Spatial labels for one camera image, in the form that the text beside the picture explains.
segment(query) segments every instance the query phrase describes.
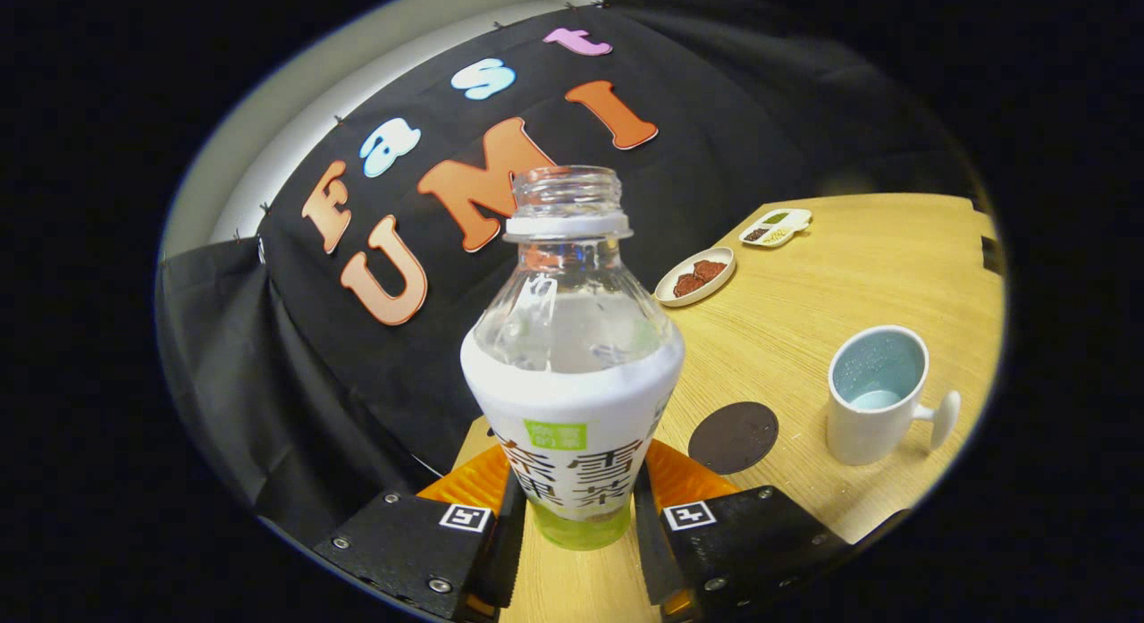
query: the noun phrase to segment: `green label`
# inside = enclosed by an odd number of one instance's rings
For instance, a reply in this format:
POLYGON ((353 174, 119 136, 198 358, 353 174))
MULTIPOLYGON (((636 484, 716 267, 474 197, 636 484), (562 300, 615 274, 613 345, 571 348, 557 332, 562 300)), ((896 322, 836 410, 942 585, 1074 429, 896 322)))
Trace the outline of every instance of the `green label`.
POLYGON ((533 447, 558 452, 582 452, 588 448, 588 424, 551 424, 524 421, 533 447))

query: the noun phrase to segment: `orange letter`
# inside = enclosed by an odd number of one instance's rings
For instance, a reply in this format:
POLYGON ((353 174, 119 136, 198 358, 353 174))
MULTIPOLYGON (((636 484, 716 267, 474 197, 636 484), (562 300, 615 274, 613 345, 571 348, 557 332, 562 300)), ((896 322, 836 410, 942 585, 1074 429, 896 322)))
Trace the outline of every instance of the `orange letter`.
POLYGON ((368 310, 375 320, 386 326, 403 325, 421 310, 426 301, 429 280, 416 256, 405 247, 402 237, 397 235, 397 219, 388 215, 374 225, 366 241, 370 248, 381 249, 397 265, 405 277, 405 289, 397 297, 390 297, 365 265, 365 253, 350 257, 345 269, 342 269, 342 286, 352 289, 353 294, 368 310))
POLYGON ((310 199, 305 199, 305 205, 302 207, 303 219, 313 221, 313 226, 321 232, 324 239, 321 247, 326 254, 337 248, 337 241, 342 240, 342 233, 350 225, 350 211, 337 210, 334 207, 334 205, 345 205, 350 197, 342 181, 337 179, 337 176, 343 174, 345 174, 345 162, 342 160, 331 162, 326 168, 326 175, 321 176, 318 186, 313 187, 310 199), (325 193, 326 187, 329 187, 329 195, 325 193))
POLYGON ((475 253, 500 233, 499 219, 486 219, 474 203, 498 215, 516 211, 513 199, 513 176, 555 162, 524 134, 522 118, 509 118, 485 131, 485 170, 455 160, 442 160, 426 171, 418 192, 434 194, 445 206, 464 232, 461 247, 475 253))
POLYGON ((659 133, 658 127, 645 122, 634 114, 628 105, 612 93, 612 83, 607 80, 585 82, 564 94, 564 101, 579 102, 599 118, 599 121, 612 131, 612 144, 617 150, 631 150, 650 142, 659 133))

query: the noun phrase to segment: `wooden table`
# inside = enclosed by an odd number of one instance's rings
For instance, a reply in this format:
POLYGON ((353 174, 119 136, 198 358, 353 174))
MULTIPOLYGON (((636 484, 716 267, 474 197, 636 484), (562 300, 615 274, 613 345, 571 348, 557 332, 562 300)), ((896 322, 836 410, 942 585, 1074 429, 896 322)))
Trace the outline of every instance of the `wooden table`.
MULTIPOLYGON (((977 424, 1001 351, 1004 283, 984 269, 992 221, 969 199, 938 194, 851 194, 763 205, 720 240, 732 248, 731 280, 694 305, 665 309, 686 342, 678 386, 656 437, 688 452, 691 432, 728 404, 772 408, 779 439, 758 464, 728 479, 744 489, 776 485, 853 543, 932 488, 977 424), (812 211, 807 231, 780 248, 740 243, 739 233, 778 207, 812 211), (930 351, 922 402, 961 392, 950 439, 928 453, 929 423, 871 465, 842 465, 826 448, 826 372, 858 330, 900 325, 930 351)), ((456 464, 496 440, 477 420, 456 464)), ((591 552, 571 552, 525 521, 513 605, 503 623, 658 622, 648 602, 635 528, 591 552)))

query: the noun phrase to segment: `brown food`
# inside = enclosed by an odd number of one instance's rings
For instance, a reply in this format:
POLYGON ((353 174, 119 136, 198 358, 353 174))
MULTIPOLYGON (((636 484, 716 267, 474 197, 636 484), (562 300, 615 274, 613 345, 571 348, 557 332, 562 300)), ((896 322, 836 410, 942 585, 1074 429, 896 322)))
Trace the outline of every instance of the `brown food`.
POLYGON ((693 273, 686 272, 680 275, 678 281, 675 281, 675 289, 672 293, 675 294, 676 298, 683 297, 684 294, 691 294, 702 288, 704 283, 707 283, 707 281, 693 275, 693 273))
POLYGON ((716 264, 715 261, 696 261, 696 277, 701 278, 704 283, 710 283, 712 279, 718 277, 720 272, 726 269, 726 264, 716 264))

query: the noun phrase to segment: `white plate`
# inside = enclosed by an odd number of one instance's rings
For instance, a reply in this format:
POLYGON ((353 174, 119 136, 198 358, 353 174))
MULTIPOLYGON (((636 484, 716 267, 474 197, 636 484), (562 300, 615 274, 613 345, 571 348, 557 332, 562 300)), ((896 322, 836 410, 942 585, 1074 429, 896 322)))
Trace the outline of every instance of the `white plate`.
POLYGON ((656 301, 662 305, 694 304, 694 302, 709 296, 710 293, 715 293, 716 289, 726 283, 732 272, 734 272, 734 253, 731 248, 704 249, 702 253, 688 256, 686 259, 683 259, 681 264, 676 265, 670 272, 667 272, 667 275, 659 280, 659 285, 656 286, 656 301), (680 275, 686 272, 694 272, 696 261, 704 259, 714 261, 716 264, 726 264, 726 267, 708 281, 708 283, 704 285, 702 288, 696 289, 694 293, 684 294, 683 297, 676 297, 673 290, 675 289, 676 281, 680 280, 680 275))
POLYGON ((807 227, 810 227, 810 210, 784 207, 780 210, 771 210, 760 216, 758 219, 755 219, 755 223, 752 223, 740 233, 739 240, 748 245, 761 245, 764 248, 777 248, 779 245, 784 245, 791 240, 791 237, 795 235, 796 232, 804 231, 807 227), (779 223, 763 223, 763 221, 769 219, 773 215, 779 215, 781 211, 785 211, 786 216, 779 223), (779 227, 779 232, 773 232, 776 227, 779 227), (763 232, 763 235, 760 235, 756 240, 747 240, 747 235, 756 231, 756 229, 765 229, 766 232, 763 232))

